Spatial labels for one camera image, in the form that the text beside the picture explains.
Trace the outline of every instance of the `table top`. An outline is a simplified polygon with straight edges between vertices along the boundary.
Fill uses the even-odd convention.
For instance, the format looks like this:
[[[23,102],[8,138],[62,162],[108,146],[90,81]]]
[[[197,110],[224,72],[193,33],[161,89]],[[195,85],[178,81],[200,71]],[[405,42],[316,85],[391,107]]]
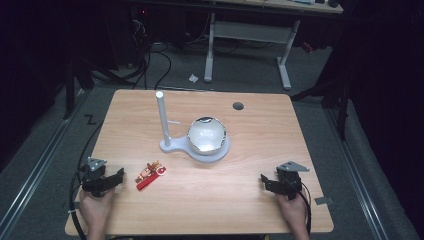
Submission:
[[[251,6],[274,7],[292,10],[309,11],[316,13],[343,13],[343,8],[338,5],[333,8],[328,5],[328,0],[325,3],[304,4],[290,0],[215,0],[222,3],[244,4]]]
[[[162,152],[156,91],[118,90],[92,153],[108,161],[106,176],[125,169],[108,234],[287,233],[276,198],[264,189],[260,175],[277,180],[276,167],[288,161],[310,169],[299,175],[311,193],[312,232],[332,231],[328,207],[314,201],[323,196],[322,189],[287,95],[163,93],[171,137],[184,136],[195,119],[211,116],[225,125],[229,151],[214,163],[196,161],[184,152]],[[235,102],[244,109],[235,110]],[[167,173],[138,191],[135,179],[147,163],[157,160]],[[77,235],[71,218],[65,231]]]

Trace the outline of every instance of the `human hand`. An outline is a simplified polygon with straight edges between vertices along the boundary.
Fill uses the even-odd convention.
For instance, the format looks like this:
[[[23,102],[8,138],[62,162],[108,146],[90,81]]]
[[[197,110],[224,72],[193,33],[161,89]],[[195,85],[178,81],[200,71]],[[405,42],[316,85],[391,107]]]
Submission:
[[[90,192],[80,192],[80,212],[88,225],[88,240],[104,240],[114,193],[112,188],[103,197],[96,198]]]
[[[305,189],[302,189],[302,194],[305,196]],[[281,214],[289,225],[294,239],[309,239],[309,234],[306,229],[308,208],[303,198],[298,193],[292,200],[289,200],[287,195],[275,194],[275,196],[281,207]]]

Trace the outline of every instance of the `round hole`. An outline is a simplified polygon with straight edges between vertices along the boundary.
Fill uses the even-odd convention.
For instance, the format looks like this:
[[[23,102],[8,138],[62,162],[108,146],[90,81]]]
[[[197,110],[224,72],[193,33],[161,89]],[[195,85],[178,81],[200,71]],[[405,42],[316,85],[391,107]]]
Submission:
[[[243,103],[241,103],[241,102],[235,102],[235,103],[233,103],[233,108],[234,108],[235,110],[243,110],[244,105],[243,105]]]

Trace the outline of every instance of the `black cable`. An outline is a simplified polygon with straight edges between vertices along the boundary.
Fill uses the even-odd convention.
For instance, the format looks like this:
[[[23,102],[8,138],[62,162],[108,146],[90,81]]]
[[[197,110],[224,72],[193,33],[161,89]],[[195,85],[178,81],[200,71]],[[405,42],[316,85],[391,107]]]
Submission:
[[[160,54],[160,55],[164,56],[166,59],[168,59],[169,67],[168,67],[168,70],[166,71],[166,73],[156,82],[156,85],[155,85],[155,88],[154,88],[155,90],[158,89],[159,83],[166,77],[166,75],[168,75],[169,71],[171,70],[171,59],[161,52],[157,52],[157,54]]]
[[[72,221],[74,222],[74,225],[78,232],[79,237],[81,238],[81,240],[85,240],[86,237],[85,237],[84,231],[81,228],[81,224],[78,221],[78,216],[77,216],[77,213],[75,210],[75,204],[74,204],[74,195],[76,190],[78,189],[78,187],[74,188],[74,184],[75,184],[76,177],[77,176],[79,177],[79,173],[80,173],[80,170],[78,169],[75,172],[74,176],[72,177],[71,186],[69,189],[69,212],[71,213]]]
[[[88,148],[88,144],[91,142],[91,139],[94,137],[94,135],[97,133],[97,131],[99,131],[100,127],[103,125],[103,121],[99,124],[99,126],[96,127],[96,129],[94,130],[94,132],[91,134],[90,138],[87,140],[87,142],[85,143],[84,149],[81,152],[80,158],[78,160],[78,166],[77,166],[77,171],[81,168],[81,162],[82,162],[82,158],[84,157],[85,151]],[[78,175],[78,182],[81,182],[81,178]]]
[[[309,192],[309,189],[306,187],[306,185],[305,184],[303,184],[302,183],[302,185],[303,186],[305,186],[305,189],[306,189],[306,191],[308,192],[308,196],[309,196],[309,201],[308,200],[306,200],[306,198],[305,198],[305,196],[303,196],[303,193],[302,193],[302,190],[297,190],[294,186],[293,186],[293,184],[291,184],[284,176],[282,176],[283,178],[284,178],[284,180],[289,184],[289,186],[291,187],[291,188],[293,188],[293,190],[296,192],[296,193],[298,193],[299,195],[300,195],[300,197],[302,197],[302,199],[303,199],[303,201],[305,202],[305,204],[306,204],[306,208],[307,208],[307,210],[308,210],[308,220],[307,220],[307,222],[306,222],[306,230],[308,231],[308,234],[309,235],[311,235],[311,222],[312,222],[312,212],[311,212],[311,203],[310,203],[310,201],[311,201],[311,194],[310,194],[310,192]]]
[[[85,143],[84,149],[81,152],[80,158],[78,160],[77,170],[75,171],[74,175],[72,176],[72,180],[71,180],[71,184],[70,184],[70,189],[69,189],[69,212],[71,213],[72,221],[74,222],[74,225],[75,225],[75,228],[76,228],[76,230],[78,232],[78,235],[80,236],[80,238],[82,240],[85,240],[86,238],[85,238],[85,235],[84,235],[84,231],[81,228],[81,224],[79,223],[78,216],[77,216],[77,214],[75,212],[75,203],[74,203],[75,192],[81,186],[81,177],[80,177],[79,174],[82,171],[81,162],[82,162],[82,158],[84,156],[84,153],[87,150],[88,145],[91,142],[92,138],[94,137],[94,135],[97,133],[97,131],[100,129],[100,127],[102,125],[103,125],[103,121],[96,127],[96,129],[94,130],[94,132],[91,134],[90,138]],[[77,178],[78,178],[79,185],[74,188],[75,180]]]

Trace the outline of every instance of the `desk leg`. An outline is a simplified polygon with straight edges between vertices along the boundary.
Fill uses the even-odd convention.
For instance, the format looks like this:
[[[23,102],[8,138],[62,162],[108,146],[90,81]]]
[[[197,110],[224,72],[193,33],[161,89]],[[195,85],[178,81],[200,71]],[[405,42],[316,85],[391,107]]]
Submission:
[[[297,33],[297,29],[299,28],[299,24],[300,24],[299,20],[294,22],[293,27],[292,27],[290,34],[289,34],[289,39],[287,41],[286,49],[284,50],[284,54],[283,54],[282,57],[277,58],[278,69],[280,70],[281,81],[283,82],[283,88],[285,90],[291,89],[290,79],[289,79],[289,76],[287,74],[287,69],[286,69],[286,61],[287,61],[287,58],[289,56],[290,49],[293,45],[294,38],[296,37],[296,33]]]
[[[215,35],[215,13],[211,13],[211,24],[209,29],[209,49],[208,55],[206,56],[205,66],[205,82],[212,82],[212,70],[213,70],[213,40]]]

